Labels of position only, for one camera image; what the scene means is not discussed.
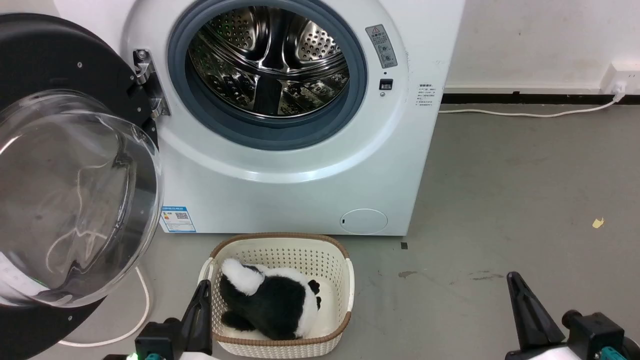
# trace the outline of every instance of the power outlet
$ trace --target power outlet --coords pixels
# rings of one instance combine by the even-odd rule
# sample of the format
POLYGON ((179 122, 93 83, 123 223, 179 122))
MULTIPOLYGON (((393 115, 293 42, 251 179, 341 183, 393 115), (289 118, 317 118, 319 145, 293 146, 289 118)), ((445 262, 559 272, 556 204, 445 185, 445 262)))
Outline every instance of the power outlet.
POLYGON ((611 63, 600 82, 601 94, 615 94, 624 88, 626 94, 640 90, 640 63, 611 63))

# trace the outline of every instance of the brown basket rim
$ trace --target brown basket rim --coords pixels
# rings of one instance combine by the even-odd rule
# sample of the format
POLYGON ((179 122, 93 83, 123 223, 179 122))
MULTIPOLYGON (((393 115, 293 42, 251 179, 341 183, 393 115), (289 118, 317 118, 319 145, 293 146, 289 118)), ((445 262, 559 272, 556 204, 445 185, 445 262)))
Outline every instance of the brown basket rim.
MULTIPOLYGON (((305 233, 257 233, 257 234, 242 234, 231 237, 228 240, 225 240, 218 244, 216 248, 211 252, 211 257, 213 259, 216 258, 218 253, 222 250, 223 247, 229 245, 230 243, 234 243, 240 240, 252 240, 252 239, 267 239, 267 238, 306 238, 313 240, 322 240, 328 243, 331 243, 333 246, 337 247, 345 259, 349 259, 349 253, 347 249, 342 246, 336 239, 331 238, 325 235, 318 234, 305 234, 305 233)), ((331 334, 323 336, 321 338, 311 338, 311 339, 298 339, 298 340, 251 340, 251 339, 238 339, 238 338, 229 338, 228 336, 222 336, 217 332, 211 329, 213 334, 213 338, 216 341, 221 343, 229 343, 234 345, 249 345, 249 346, 261 346, 261 347, 290 347, 290 346, 299 346, 299 345, 313 345, 313 344, 322 344, 327 341, 331 341, 337 338, 344 329, 349 324, 351 319, 351 311, 347 311, 344 315, 344 319, 340 323, 337 329, 335 329, 331 334)))

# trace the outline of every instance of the plastic basket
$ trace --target plastic basket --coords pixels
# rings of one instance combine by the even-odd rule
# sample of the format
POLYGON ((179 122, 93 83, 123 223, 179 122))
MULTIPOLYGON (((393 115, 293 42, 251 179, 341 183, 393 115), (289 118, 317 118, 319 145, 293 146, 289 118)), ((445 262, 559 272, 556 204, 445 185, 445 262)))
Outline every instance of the plastic basket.
POLYGON ((264 359, 299 359, 321 356, 333 350, 351 318, 354 275, 347 250, 333 238, 298 233, 260 233, 235 236, 220 243, 208 264, 212 285, 212 335, 226 351, 264 359), (318 320, 309 338, 274 341, 259 333, 225 327, 220 316, 227 305, 220 297, 219 267, 227 258, 270 268, 298 269, 320 284, 322 298, 318 320))

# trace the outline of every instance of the door hinge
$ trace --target door hinge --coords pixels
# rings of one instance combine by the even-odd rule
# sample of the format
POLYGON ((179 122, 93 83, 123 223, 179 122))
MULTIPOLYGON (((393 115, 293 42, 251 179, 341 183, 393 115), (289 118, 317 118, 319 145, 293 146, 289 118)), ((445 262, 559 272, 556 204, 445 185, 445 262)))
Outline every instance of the door hinge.
POLYGON ((136 71, 136 82, 145 89, 149 96, 151 118, 156 119, 160 115, 171 115, 149 50, 135 50, 133 52, 133 64, 136 71))

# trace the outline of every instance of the washing machine door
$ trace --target washing machine door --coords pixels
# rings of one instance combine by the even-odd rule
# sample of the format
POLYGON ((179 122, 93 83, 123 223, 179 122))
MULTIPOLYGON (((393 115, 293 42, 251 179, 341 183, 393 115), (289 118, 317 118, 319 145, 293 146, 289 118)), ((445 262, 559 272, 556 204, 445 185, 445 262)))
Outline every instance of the washing machine door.
POLYGON ((0 15, 0 79, 0 348, 19 359, 66 336, 136 266, 161 167, 141 128, 149 98, 86 29, 0 15))

